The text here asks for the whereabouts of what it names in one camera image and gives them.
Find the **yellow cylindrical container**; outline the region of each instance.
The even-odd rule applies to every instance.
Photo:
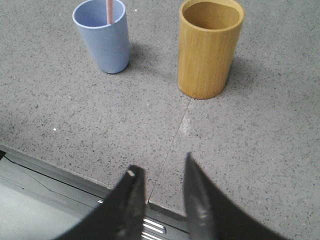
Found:
[[[245,11],[234,0],[186,0],[179,18],[178,86],[213,98],[225,86]]]

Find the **gray speckled floor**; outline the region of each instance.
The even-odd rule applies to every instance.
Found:
[[[188,151],[260,222],[320,235],[320,4],[241,0],[246,19],[224,91],[177,87],[181,0],[125,0],[131,56],[116,75],[92,61],[78,0],[1,5],[0,144],[113,187],[146,169],[151,203],[184,214]]]

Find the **cup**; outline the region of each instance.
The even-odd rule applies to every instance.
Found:
[[[113,23],[107,24],[106,0],[87,0],[72,14],[84,44],[103,72],[116,74],[129,62],[126,7],[113,0]]]
[[[195,99],[224,88],[245,18],[234,0],[186,0],[179,9],[178,86]]]

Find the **bamboo cup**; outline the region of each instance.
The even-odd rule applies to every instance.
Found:
[[[186,0],[179,10],[178,86],[195,99],[224,88],[245,11],[234,0]]]

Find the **straw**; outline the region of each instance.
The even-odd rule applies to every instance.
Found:
[[[112,24],[114,18],[113,0],[105,0],[106,3],[106,24]]]

